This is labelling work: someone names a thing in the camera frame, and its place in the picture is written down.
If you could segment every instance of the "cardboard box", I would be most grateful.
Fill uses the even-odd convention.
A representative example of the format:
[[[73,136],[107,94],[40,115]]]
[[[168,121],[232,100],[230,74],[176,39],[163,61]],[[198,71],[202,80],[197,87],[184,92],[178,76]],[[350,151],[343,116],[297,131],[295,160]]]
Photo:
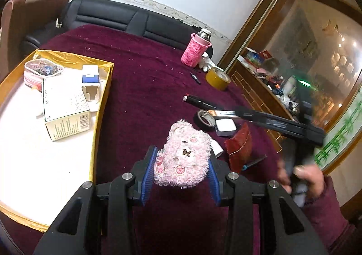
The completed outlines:
[[[80,86],[69,82],[69,78],[59,75],[43,79],[43,106],[52,141],[90,128],[86,98]]]
[[[259,54],[257,54],[256,51],[254,51],[253,49],[251,48],[246,48],[246,49],[248,52],[247,55],[245,56],[245,59],[250,63],[252,63],[254,66],[259,67],[264,62],[264,59],[261,58]]]

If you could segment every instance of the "white box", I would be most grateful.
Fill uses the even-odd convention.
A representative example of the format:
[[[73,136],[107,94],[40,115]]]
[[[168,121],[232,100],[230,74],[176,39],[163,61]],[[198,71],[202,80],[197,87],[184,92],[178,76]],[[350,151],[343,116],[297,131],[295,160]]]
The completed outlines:
[[[99,101],[100,83],[98,65],[83,65],[82,91],[88,102]]]
[[[59,75],[43,79],[45,125],[52,141],[90,128],[90,111],[81,87]]]

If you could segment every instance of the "white square object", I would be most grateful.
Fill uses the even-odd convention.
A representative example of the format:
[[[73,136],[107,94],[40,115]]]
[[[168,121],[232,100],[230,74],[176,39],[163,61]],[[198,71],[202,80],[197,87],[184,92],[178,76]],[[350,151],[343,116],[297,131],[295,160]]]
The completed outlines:
[[[220,132],[236,130],[236,125],[232,119],[218,119],[216,120],[216,127]]]
[[[45,125],[52,141],[90,128],[90,111],[79,85],[64,76],[43,79]]]

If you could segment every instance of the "brown armchair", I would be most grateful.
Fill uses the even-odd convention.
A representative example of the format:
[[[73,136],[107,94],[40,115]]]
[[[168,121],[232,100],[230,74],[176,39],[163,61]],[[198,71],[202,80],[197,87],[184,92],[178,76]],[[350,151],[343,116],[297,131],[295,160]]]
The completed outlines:
[[[69,0],[10,0],[1,16],[0,82],[23,57],[20,44],[26,34],[59,18]]]

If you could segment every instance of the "glass cabinet door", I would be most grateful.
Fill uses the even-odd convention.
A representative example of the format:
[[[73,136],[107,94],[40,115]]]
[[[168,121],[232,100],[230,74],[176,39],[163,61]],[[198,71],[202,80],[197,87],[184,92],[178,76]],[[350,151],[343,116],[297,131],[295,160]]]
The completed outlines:
[[[362,26],[315,0],[295,0],[265,48],[286,80],[310,78],[314,124],[324,127],[343,105],[362,68]]]

